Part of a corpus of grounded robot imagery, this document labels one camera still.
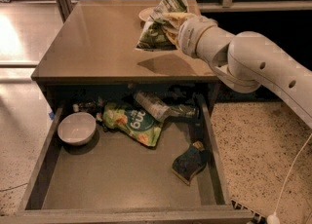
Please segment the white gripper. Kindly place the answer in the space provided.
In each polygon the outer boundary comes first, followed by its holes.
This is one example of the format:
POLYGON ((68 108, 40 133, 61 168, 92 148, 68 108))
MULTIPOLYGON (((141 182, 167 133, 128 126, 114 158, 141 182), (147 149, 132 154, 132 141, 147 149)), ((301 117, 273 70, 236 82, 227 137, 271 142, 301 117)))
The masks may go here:
POLYGON ((204 32, 211 27, 217 27, 217 22, 214 19, 195 16, 192 13, 164 13, 162 19, 173 27, 162 27, 170 42, 175 46, 179 45, 185 55, 193 58, 197 58, 197 44, 204 32))

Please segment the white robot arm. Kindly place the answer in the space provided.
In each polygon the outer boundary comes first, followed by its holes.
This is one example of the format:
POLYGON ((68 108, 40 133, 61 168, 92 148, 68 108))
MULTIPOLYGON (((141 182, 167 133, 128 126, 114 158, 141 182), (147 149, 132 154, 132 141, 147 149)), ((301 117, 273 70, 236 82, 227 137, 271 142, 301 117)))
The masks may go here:
POLYGON ((252 93, 263 86, 280 97, 312 128, 312 71, 267 37, 252 31, 234 35, 216 21, 191 13, 165 13, 171 42, 204 61, 226 86, 252 93))

